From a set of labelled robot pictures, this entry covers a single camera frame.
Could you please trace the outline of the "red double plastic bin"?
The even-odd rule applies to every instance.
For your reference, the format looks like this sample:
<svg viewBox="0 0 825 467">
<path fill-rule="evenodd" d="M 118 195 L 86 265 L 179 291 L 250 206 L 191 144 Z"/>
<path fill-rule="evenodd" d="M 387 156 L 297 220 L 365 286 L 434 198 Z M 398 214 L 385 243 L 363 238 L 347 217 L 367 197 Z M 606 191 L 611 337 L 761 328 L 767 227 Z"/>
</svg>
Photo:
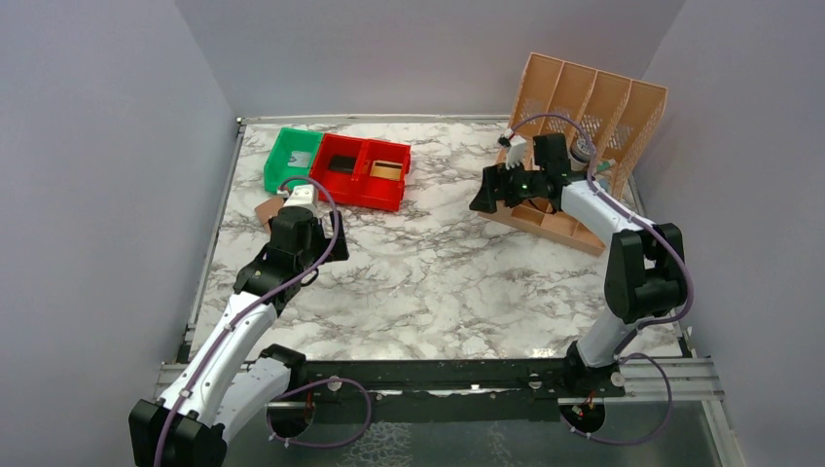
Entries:
<svg viewBox="0 0 825 467">
<path fill-rule="evenodd" d="M 344 174 L 329 170 L 328 164 L 333 155 L 356 157 L 353 173 Z M 409 145 L 326 133 L 309 177 L 319 182 L 338 204 L 397 211 L 404 197 L 405 177 L 411 168 L 411 155 L 412 148 Z M 373 161 L 401 163 L 404 171 L 401 180 L 371 177 Z"/>
</svg>

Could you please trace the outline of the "green plastic bin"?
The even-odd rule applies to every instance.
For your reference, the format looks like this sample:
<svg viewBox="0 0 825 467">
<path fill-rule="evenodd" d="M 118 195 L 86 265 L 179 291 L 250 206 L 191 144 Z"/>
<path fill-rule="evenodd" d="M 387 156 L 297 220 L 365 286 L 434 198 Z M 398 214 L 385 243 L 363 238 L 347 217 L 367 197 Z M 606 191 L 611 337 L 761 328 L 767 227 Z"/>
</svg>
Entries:
<svg viewBox="0 0 825 467">
<path fill-rule="evenodd" d="M 282 128 L 264 165 L 264 189 L 276 193 L 284 180 L 308 176 L 322 138 L 322 132 Z"/>
</svg>

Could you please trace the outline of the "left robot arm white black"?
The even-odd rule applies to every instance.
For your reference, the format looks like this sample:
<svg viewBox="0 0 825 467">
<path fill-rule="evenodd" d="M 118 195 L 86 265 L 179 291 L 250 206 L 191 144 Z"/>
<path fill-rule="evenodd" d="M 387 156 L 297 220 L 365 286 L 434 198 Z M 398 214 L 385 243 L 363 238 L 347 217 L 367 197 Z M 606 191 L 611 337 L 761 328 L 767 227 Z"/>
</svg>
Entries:
<svg viewBox="0 0 825 467">
<path fill-rule="evenodd" d="M 312 208 L 284 206 L 269 219 L 270 238 L 237 274 L 224 314 L 187 368 L 156 401 L 139 400 L 128 417 L 138 466 L 220 466 L 228 445 L 268 399 L 305 390 L 305 372 L 267 357 L 240 373 L 254 344 L 303 287 L 306 276 L 348 259 L 341 213 L 332 236 Z"/>
</svg>

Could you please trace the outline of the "brown leather card holder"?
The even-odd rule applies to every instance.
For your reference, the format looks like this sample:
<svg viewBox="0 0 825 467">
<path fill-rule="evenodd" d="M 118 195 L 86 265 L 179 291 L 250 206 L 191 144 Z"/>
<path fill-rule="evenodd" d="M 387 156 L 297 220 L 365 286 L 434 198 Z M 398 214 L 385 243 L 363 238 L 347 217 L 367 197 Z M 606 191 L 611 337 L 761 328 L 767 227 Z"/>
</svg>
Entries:
<svg viewBox="0 0 825 467">
<path fill-rule="evenodd" d="M 254 212 L 256 217 L 267 234 L 271 233 L 269 220 L 278 214 L 278 211 L 284 203 L 284 198 L 273 197 L 255 207 Z"/>
</svg>

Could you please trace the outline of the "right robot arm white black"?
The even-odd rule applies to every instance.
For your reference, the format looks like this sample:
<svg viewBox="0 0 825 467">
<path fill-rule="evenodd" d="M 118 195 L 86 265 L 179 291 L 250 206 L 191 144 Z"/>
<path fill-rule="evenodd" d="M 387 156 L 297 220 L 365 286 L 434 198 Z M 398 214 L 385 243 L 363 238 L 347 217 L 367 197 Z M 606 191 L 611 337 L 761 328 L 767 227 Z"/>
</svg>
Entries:
<svg viewBox="0 0 825 467">
<path fill-rule="evenodd" d="M 608 248 L 607 309 L 568 347 L 560 376 L 569 393 L 584 396 L 616 371 L 621 351 L 647 323 L 686 303 L 682 234 L 673 224 L 637 216 L 598 186 L 589 170 L 573 169 L 562 133 L 526 140 L 508 129 L 498 143 L 505 160 L 484 168 L 471 210 L 492 215 L 541 198 Z"/>
</svg>

